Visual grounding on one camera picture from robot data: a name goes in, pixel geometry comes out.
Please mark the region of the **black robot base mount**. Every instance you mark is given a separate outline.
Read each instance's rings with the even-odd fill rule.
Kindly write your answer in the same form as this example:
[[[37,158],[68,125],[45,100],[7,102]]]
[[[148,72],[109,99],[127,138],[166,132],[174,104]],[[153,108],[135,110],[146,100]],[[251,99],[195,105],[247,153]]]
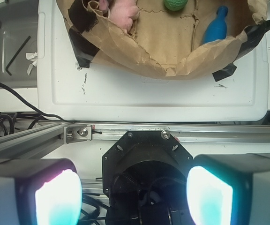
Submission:
[[[108,225],[191,225],[186,183],[193,157],[181,145],[119,139],[102,156]]]

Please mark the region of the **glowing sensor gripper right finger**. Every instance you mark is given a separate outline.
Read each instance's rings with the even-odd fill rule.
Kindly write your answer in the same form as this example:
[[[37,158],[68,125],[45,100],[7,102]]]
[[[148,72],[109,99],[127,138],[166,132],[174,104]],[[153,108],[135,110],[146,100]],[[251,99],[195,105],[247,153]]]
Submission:
[[[198,155],[186,191],[196,225],[270,225],[270,153]]]

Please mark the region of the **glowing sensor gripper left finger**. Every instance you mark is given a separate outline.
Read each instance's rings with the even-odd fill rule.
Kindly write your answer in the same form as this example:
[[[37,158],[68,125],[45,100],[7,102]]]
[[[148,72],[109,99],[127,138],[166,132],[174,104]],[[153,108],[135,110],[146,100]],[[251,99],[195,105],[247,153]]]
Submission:
[[[71,160],[0,159],[0,225],[76,225],[81,207]]]

